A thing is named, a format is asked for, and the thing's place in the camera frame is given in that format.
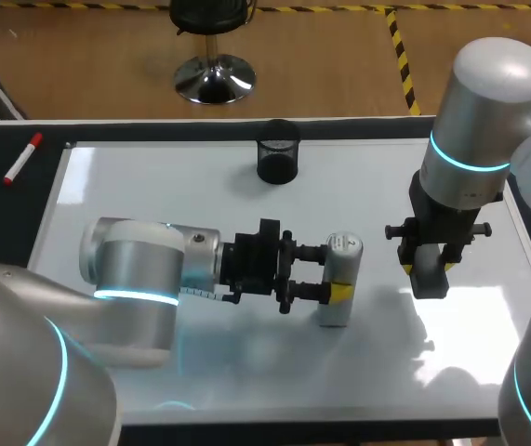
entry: stool pole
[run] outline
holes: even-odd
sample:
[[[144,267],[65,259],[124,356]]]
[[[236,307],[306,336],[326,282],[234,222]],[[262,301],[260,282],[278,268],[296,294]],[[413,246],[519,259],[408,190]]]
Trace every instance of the stool pole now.
[[[206,35],[206,57],[210,68],[218,65],[218,39],[215,35]]]

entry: yellow label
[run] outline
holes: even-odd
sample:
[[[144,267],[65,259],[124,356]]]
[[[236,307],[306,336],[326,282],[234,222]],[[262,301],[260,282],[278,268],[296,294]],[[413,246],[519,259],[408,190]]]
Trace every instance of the yellow label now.
[[[354,296],[353,285],[342,285],[340,283],[331,283],[331,297],[329,305],[338,304],[344,300],[352,299]]]

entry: yellow-black caution tape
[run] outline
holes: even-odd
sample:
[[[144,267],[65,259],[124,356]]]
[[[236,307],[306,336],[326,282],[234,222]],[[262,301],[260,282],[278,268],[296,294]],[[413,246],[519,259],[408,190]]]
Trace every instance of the yellow-black caution tape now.
[[[407,108],[410,110],[412,116],[420,116],[420,107],[414,96],[414,86],[412,85],[412,75],[410,74],[410,67],[407,63],[407,56],[405,55],[404,42],[402,35],[397,29],[397,19],[395,18],[395,10],[387,9],[385,11],[387,16],[387,26],[392,34],[393,47],[397,55],[397,66],[399,73],[402,76],[402,88],[404,90],[405,102]]]
[[[129,10],[129,11],[168,11],[167,5],[123,5],[116,3],[58,3],[58,2],[40,2],[40,3],[12,3],[0,2],[0,7],[20,7],[20,8],[56,8],[56,9],[106,9],[106,10]],[[261,12],[339,12],[339,11],[373,11],[385,13],[396,9],[414,10],[414,11],[432,11],[432,10],[470,10],[470,9],[511,9],[528,11],[531,5],[347,5],[339,7],[258,7]]]

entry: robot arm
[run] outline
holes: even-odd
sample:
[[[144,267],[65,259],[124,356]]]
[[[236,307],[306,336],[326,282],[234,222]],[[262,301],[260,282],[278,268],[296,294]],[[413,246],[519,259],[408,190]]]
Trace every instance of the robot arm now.
[[[290,231],[280,238],[276,220],[224,243],[217,230],[103,217],[86,229],[80,247],[93,297],[7,265],[0,265],[0,283],[106,365],[153,367],[169,356],[179,294],[237,304],[242,294],[274,292],[282,313],[295,298],[312,300],[321,326],[347,325],[362,252],[349,233],[333,234],[327,245],[298,246]],[[292,281],[296,260],[325,265],[322,282]],[[216,284],[231,292],[214,293]]]
[[[409,189],[414,216],[388,226],[416,298],[443,298],[445,272],[488,223],[482,206],[502,200],[511,157],[531,136],[531,46],[504,38],[459,51],[421,168]]]

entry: wooden floor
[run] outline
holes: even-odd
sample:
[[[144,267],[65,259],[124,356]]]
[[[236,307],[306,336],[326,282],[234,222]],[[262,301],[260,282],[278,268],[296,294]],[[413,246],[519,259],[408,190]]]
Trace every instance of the wooden floor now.
[[[362,0],[259,0],[261,7],[362,3]],[[453,58],[466,43],[479,37],[507,36],[531,45],[531,10],[399,10],[396,18],[423,114],[436,113]],[[203,39],[189,34],[176,36],[176,28],[164,12],[0,8],[0,80],[31,118],[409,113],[383,14],[259,12],[248,26],[220,36],[219,49],[251,63],[258,74],[257,88],[254,94],[237,103],[199,106],[176,94],[172,77],[181,63],[203,51]]]

